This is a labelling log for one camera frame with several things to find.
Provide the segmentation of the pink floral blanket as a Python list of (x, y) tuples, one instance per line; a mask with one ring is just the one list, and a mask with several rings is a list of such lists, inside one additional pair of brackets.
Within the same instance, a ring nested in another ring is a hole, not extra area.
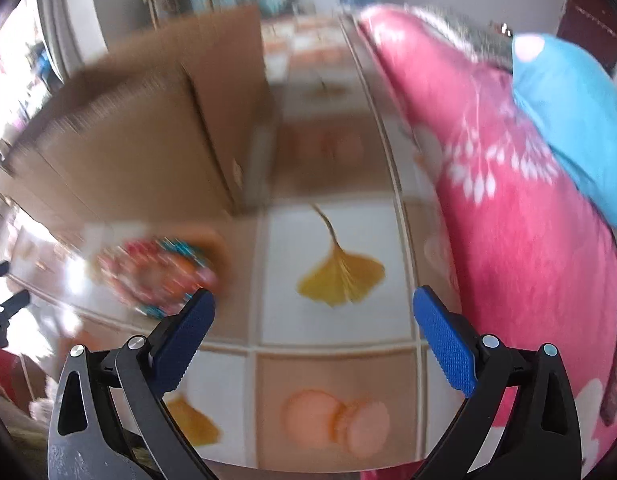
[(514, 100), (508, 70), (475, 61), (420, 14), (359, 18), (430, 166), (461, 310), (508, 346), (559, 349), (582, 469), (617, 440), (617, 243)]

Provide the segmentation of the patterned tablecloth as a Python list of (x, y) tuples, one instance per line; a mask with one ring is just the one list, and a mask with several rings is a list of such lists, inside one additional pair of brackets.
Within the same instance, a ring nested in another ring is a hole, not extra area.
[(214, 321), (164, 398), (207, 462), (421, 460), (458, 404), (412, 314), (420, 282), (456, 301), (426, 163), (353, 22), (261, 20), (261, 34), (268, 90), (236, 210), (57, 230), (3, 192), (12, 278), (99, 350), (151, 332), (211, 273)]

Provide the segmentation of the brown cardboard box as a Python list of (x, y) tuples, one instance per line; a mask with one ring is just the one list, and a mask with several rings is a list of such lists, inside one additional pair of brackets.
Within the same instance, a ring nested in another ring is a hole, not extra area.
[(256, 6), (138, 32), (31, 119), (0, 189), (57, 230), (234, 211), (267, 90)]

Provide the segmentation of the light blue pillow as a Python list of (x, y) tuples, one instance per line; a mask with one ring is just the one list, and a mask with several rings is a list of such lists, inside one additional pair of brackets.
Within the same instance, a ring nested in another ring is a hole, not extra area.
[(603, 66), (571, 42), (519, 34), (513, 92), (578, 190), (617, 230), (617, 87)]

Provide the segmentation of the grey green floral blanket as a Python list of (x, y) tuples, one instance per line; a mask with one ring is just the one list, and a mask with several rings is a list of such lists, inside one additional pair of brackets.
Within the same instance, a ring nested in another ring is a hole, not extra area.
[(513, 40), (497, 30), (443, 6), (411, 6), (409, 12), (433, 35), (465, 54), (473, 63), (513, 71)]

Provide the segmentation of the dark red door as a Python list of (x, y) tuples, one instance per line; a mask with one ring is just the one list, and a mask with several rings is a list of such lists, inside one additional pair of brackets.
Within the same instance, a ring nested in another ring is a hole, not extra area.
[(610, 76), (615, 76), (617, 10), (609, 0), (565, 0), (557, 36), (589, 52)]

